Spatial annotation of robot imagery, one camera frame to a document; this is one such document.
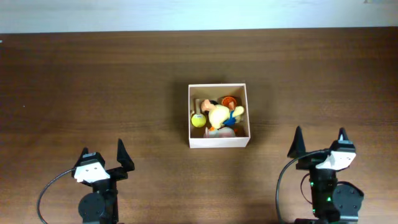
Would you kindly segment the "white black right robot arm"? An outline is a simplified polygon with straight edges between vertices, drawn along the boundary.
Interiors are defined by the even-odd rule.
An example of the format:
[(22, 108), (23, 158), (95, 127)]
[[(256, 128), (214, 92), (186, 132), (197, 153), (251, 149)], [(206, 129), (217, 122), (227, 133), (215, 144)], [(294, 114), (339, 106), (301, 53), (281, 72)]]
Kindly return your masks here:
[(297, 218), (295, 223), (356, 223), (364, 193), (350, 182), (339, 181), (337, 173), (347, 169), (356, 157), (356, 148), (344, 128), (330, 147), (307, 152), (302, 129), (297, 127), (287, 154), (297, 160), (297, 170), (307, 170), (314, 219)]

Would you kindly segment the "pink duck toy with hat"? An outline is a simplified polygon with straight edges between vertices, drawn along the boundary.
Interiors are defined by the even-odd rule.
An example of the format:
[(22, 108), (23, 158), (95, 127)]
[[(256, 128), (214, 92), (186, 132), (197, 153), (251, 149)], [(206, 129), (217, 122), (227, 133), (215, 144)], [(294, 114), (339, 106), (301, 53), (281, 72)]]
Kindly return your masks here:
[(206, 128), (203, 137), (204, 138), (235, 138), (236, 132), (229, 127), (223, 127), (220, 129)]

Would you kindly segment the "black round perforated puck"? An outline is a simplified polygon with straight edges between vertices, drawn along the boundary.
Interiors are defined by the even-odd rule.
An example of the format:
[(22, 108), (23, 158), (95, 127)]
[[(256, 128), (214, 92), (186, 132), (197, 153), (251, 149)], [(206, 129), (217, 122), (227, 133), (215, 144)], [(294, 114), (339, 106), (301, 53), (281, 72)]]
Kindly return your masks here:
[(215, 101), (215, 100), (210, 100), (210, 103), (212, 104), (212, 105), (218, 105), (219, 103), (217, 102), (217, 101)]

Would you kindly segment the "yellow wooden rattle drum toy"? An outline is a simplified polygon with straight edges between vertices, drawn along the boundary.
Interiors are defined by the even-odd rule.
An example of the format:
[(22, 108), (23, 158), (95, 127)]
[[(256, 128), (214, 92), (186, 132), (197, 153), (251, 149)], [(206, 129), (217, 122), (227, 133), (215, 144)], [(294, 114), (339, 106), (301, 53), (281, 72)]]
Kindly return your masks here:
[(191, 112), (190, 121), (195, 128), (202, 128), (206, 124), (206, 116), (202, 113), (200, 99), (194, 100), (194, 109)]

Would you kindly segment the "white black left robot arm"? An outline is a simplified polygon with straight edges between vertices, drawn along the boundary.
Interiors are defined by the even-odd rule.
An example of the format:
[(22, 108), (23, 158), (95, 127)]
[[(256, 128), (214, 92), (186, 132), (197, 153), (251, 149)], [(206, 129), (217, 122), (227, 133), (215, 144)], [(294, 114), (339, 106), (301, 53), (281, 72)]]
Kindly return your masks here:
[(85, 147), (74, 165), (72, 177), (92, 189), (78, 204), (78, 213), (83, 223), (119, 222), (117, 182), (126, 180), (128, 173), (135, 170), (134, 162), (121, 139), (118, 140), (116, 160), (120, 163), (119, 167), (105, 169), (102, 155), (98, 152), (90, 153)]

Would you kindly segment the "orange round perforated puck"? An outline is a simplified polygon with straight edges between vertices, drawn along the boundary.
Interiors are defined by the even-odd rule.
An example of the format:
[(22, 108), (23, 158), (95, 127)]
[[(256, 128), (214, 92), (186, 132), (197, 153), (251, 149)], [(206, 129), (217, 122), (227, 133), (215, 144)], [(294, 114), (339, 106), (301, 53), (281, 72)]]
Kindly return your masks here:
[(236, 107), (237, 106), (237, 101), (234, 97), (232, 96), (225, 96), (222, 100), (221, 100), (221, 104), (223, 106), (232, 106), (232, 107)]

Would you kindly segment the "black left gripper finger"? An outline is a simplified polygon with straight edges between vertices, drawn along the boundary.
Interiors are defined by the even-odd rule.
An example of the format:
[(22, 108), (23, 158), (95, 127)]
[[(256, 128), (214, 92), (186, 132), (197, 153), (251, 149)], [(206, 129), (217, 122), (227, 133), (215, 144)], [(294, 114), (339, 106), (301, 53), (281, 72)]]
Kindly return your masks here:
[(87, 147), (84, 147), (75, 166), (85, 166), (88, 164), (94, 164), (99, 162), (101, 166), (103, 165), (103, 157), (99, 152), (89, 152)]
[(126, 172), (135, 170), (134, 162), (127, 153), (122, 139), (118, 139), (117, 161)]

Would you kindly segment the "yellow plush duck blue vest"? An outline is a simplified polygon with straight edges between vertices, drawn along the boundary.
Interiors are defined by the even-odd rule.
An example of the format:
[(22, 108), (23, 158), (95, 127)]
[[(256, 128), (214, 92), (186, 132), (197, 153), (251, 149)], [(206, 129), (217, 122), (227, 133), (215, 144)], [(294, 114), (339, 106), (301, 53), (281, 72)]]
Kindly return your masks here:
[(227, 106), (214, 105), (210, 100), (204, 100), (201, 103), (201, 110), (208, 112), (208, 120), (211, 124), (210, 131), (221, 129), (225, 126), (234, 126), (241, 121), (241, 116), (245, 112), (243, 106), (237, 106), (231, 110)]

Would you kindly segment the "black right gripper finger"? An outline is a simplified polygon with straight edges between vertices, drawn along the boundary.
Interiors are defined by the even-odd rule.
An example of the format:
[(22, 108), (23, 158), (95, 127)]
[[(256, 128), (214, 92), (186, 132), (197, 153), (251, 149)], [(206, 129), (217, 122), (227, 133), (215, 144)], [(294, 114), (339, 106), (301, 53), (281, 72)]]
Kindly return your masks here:
[(302, 128), (296, 127), (295, 135), (291, 147), (287, 153), (287, 157), (295, 159), (306, 153), (305, 143), (302, 134)]
[(338, 139), (332, 142), (330, 150), (355, 153), (355, 146), (353, 142), (349, 140), (345, 128), (339, 129)]

